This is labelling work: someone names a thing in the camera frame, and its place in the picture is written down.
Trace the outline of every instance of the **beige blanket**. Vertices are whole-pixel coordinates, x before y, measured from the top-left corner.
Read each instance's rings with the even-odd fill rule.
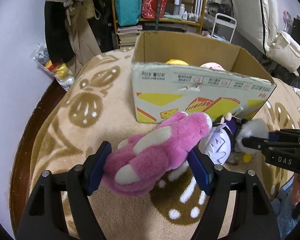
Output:
[[[109,141],[116,149],[122,140],[147,133],[156,126],[136,121],[132,55],[133,49],[115,50],[94,57],[84,66],[36,137],[31,159],[31,190],[44,170],[68,171],[95,153],[102,141]],[[300,96],[280,80],[276,82],[277,88],[256,118],[267,122],[269,130],[300,128]],[[227,168],[243,172],[254,169],[270,197],[291,176],[291,172],[266,165],[261,153],[250,163]],[[108,240],[190,239],[207,199],[186,163],[168,172],[142,198],[114,195],[103,184],[89,198]],[[63,193],[63,203],[69,231],[76,236],[66,193]],[[231,210],[234,194],[229,203]],[[227,234],[230,221],[229,213],[221,236]]]

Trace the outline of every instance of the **cardboard box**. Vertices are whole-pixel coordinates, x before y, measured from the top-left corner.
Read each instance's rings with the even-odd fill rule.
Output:
[[[190,66],[165,64],[170,59]],[[207,62],[227,71],[199,67]],[[192,33],[142,32],[131,68],[139,122],[160,123],[177,111],[252,118],[276,87],[245,49]]]

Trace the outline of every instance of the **human hand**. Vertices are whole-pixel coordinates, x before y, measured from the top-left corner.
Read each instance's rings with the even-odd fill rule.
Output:
[[[300,202],[300,181],[299,174],[294,174],[293,184],[292,184],[292,197],[291,203],[297,205]]]

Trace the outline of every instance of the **wooden shelf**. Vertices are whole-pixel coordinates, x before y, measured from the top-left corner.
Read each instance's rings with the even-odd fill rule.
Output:
[[[139,19],[139,22],[155,22],[155,19]],[[193,26],[200,26],[200,23],[191,22],[191,21],[181,21],[181,20],[174,20],[174,19],[165,19],[161,18],[159,19],[160,23],[179,23],[179,24],[187,24],[187,25],[193,25]]]

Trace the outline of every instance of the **stack of books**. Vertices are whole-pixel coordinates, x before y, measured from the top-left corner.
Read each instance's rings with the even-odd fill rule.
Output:
[[[119,35],[119,47],[134,46],[141,31],[142,25],[118,28],[117,34]]]

